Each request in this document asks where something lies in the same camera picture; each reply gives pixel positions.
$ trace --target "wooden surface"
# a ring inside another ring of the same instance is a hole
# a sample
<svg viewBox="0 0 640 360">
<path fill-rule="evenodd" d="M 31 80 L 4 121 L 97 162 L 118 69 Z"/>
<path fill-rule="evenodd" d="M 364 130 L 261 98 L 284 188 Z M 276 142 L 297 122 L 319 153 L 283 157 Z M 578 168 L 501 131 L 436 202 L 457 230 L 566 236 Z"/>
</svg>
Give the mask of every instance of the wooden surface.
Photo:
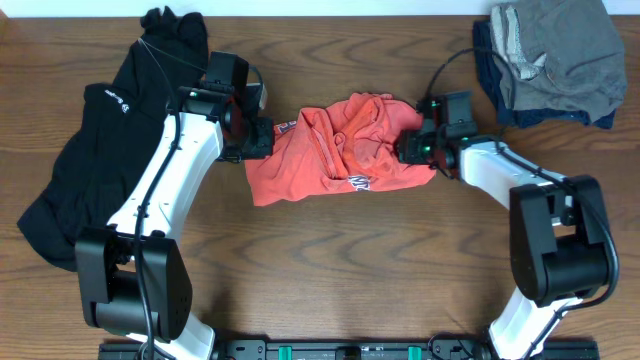
<svg viewBox="0 0 640 360">
<path fill-rule="evenodd" d="M 410 104 L 453 52 L 471 45 L 474 17 L 208 19 L 211 50 L 257 65 L 268 113 L 295 120 L 353 92 Z M 549 121 L 507 134 L 526 158 L 596 177 L 622 266 L 611 301 L 570 314 L 555 336 L 594 337 L 606 359 L 637 358 L 640 342 L 640 18 L 616 17 L 629 91 L 615 130 Z M 137 19 L 11 21 L 0 43 L 0 358 L 91 359 L 115 337 L 82 318 L 75 274 L 53 268 L 15 223 L 46 186 L 80 126 L 84 86 L 110 82 Z M 472 57 L 437 91 L 472 89 L 474 115 L 495 112 Z M 476 333 L 514 288 L 507 212 L 486 194 L 439 176 L 419 188 L 252 206 L 242 165 L 205 177 L 187 219 L 182 255 L 193 311 L 216 328 L 274 339 L 426 338 Z"/>
</svg>

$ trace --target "dark blue cloth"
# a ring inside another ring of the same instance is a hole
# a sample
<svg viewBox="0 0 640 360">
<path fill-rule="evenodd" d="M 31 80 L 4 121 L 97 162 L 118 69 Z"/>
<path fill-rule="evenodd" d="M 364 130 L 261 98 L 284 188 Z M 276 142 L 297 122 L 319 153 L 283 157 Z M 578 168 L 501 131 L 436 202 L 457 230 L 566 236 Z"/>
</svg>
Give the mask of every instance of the dark blue cloth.
<svg viewBox="0 0 640 360">
<path fill-rule="evenodd" d="M 491 49 L 491 29 L 490 22 L 476 21 L 473 24 L 473 46 Z M 501 125 L 512 125 L 520 128 L 528 128 L 540 124 L 546 119 L 561 119 L 579 121 L 585 126 L 591 125 L 589 114 L 585 111 L 564 111 L 554 109 L 535 109 L 513 111 L 507 109 L 502 91 L 500 91 L 500 80 L 502 72 L 496 66 L 493 56 L 488 53 L 476 52 L 476 71 L 480 86 L 487 94 L 493 106 L 498 112 L 498 123 Z M 611 129 L 616 111 L 595 121 L 593 125 L 602 129 Z"/>
</svg>

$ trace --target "black cloth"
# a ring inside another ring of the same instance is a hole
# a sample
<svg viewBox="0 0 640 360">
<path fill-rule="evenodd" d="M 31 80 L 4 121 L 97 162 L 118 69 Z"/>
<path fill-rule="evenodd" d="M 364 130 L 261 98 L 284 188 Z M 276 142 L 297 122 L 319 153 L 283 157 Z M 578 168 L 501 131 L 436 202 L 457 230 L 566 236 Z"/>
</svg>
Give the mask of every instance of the black cloth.
<svg viewBox="0 0 640 360">
<path fill-rule="evenodd" d="M 181 19 L 165 8 L 140 23 L 142 39 L 200 68 L 207 67 L 207 31 L 199 13 Z M 151 49 L 174 89 L 203 72 Z M 74 245 L 85 226 L 103 227 L 140 180 L 162 136 L 169 90 L 147 50 L 134 42 L 113 84 L 85 88 L 80 130 L 58 156 L 51 182 L 18 221 L 49 263 L 76 270 Z"/>
<path fill-rule="evenodd" d="M 492 48 L 491 24 L 488 21 L 476 21 L 473 24 L 473 46 L 485 49 Z M 589 114 L 586 111 L 555 109 L 512 111 L 508 109 L 500 90 L 502 72 L 496 66 L 493 55 L 477 52 L 475 58 L 478 81 L 498 112 L 498 124 L 528 128 L 540 124 L 546 119 L 560 119 L 578 121 L 585 126 L 591 125 Z M 602 129 L 611 129 L 615 115 L 616 111 L 613 110 L 611 114 L 593 122 L 593 125 Z"/>
</svg>

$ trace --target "white wall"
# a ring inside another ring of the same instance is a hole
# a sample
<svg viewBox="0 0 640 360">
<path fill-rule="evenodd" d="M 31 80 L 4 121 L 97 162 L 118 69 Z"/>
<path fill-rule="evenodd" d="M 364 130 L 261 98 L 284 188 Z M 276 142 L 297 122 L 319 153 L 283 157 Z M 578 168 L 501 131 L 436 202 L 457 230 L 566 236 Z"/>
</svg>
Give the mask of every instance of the white wall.
<svg viewBox="0 0 640 360">
<path fill-rule="evenodd" d="M 178 15 L 380 16 L 481 15 L 506 0 L 0 0 L 8 17 L 142 16 L 169 5 Z M 603 0 L 609 14 L 640 14 L 640 0 Z"/>
</svg>

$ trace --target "gray cloth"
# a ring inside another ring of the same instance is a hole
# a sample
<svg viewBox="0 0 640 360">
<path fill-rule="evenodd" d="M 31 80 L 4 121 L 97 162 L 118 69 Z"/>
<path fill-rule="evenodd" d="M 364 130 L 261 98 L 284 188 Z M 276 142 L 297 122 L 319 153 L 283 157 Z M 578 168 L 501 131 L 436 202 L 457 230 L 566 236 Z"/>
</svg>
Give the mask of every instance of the gray cloth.
<svg viewBox="0 0 640 360">
<path fill-rule="evenodd" d="M 622 104 L 627 90 L 624 44 L 601 0 L 527 0 L 513 6 L 527 61 L 547 54 L 537 77 L 518 81 L 515 110 L 583 110 L 593 122 Z M 498 68 L 509 104 L 509 69 Z"/>
</svg>

